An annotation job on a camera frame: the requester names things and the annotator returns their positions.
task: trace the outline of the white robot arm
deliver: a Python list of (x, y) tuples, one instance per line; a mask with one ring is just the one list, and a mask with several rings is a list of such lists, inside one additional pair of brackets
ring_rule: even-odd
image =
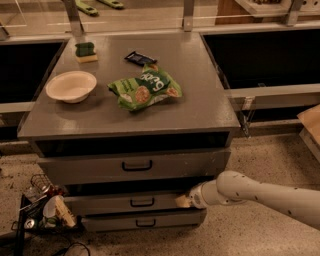
[(224, 171), (216, 180), (193, 187), (177, 198), (180, 207), (207, 208), (255, 201), (320, 230), (320, 191), (273, 185)]

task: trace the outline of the black drawer handle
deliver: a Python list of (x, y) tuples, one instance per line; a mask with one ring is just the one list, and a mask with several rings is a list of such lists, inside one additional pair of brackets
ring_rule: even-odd
[(149, 160), (149, 164), (146, 167), (138, 167), (138, 168), (128, 168), (125, 162), (122, 162), (122, 170), (126, 172), (141, 172), (148, 171), (152, 168), (152, 160)]
[(153, 219), (153, 220), (150, 220), (150, 221), (139, 221), (139, 220), (136, 220), (136, 226), (138, 228), (152, 228), (156, 225), (156, 220)]
[(154, 198), (150, 200), (130, 200), (131, 207), (150, 207), (154, 205)]

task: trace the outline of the concrete floor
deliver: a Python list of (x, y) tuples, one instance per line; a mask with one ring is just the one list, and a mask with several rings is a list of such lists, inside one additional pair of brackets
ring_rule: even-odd
[[(269, 131), (257, 132), (250, 139), (236, 137), (227, 169), (262, 182), (320, 190), (320, 164), (298, 132), (299, 128), (272, 135)], [(0, 151), (1, 233), (9, 232), (12, 222), (18, 219), (21, 193), (41, 169), (28, 144), (1, 143)], [(53, 255), (70, 241), (86, 244), (95, 256), (320, 254), (318, 230), (253, 202), (213, 206), (198, 228), (32, 236), (25, 242), (24, 256)], [(10, 250), (0, 248), (0, 255), (11, 255)], [(76, 246), (67, 255), (87, 253)]]

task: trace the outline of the chip bag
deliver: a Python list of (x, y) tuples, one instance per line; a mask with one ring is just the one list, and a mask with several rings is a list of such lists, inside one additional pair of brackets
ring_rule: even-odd
[(120, 79), (108, 87), (118, 96), (118, 104), (129, 111), (151, 106), (168, 97), (181, 97), (180, 86), (155, 64), (145, 64), (139, 78)]

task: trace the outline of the bowl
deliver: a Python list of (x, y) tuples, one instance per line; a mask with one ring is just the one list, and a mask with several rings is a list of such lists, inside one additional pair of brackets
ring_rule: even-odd
[(71, 71), (55, 76), (47, 86), (47, 95), (54, 100), (78, 103), (86, 99), (97, 85), (97, 79), (84, 71)]

